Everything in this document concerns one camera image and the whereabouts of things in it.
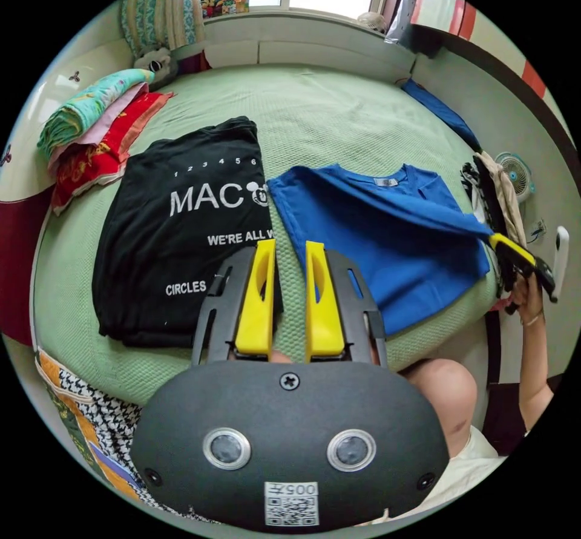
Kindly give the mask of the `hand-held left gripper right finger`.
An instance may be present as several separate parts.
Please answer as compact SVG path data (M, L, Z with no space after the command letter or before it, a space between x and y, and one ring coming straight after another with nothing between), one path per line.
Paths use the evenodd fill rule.
M322 243L306 242L306 360L339 357L344 351L341 317Z

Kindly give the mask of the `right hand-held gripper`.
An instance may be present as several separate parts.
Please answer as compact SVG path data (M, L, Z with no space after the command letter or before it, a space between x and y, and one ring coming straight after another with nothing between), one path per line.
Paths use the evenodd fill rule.
M526 248L521 247L501 233L490 235L488 244L497 256L512 265L517 274L525 278L535 274L540 287L545 290L550 302L558 302L553 272L543 259L536 257Z

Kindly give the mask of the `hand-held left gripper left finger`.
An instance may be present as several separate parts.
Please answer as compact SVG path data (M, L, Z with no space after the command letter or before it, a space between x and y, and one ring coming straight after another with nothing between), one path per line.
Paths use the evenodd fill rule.
M274 328L275 239L261 240L252 254L238 320L238 356L270 356Z

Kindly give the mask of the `person's right hand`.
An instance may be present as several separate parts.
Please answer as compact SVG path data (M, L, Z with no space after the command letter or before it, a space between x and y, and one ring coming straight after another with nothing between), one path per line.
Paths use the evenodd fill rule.
M512 291L522 326L529 327L543 316L542 289L535 274L525 278L518 274Z

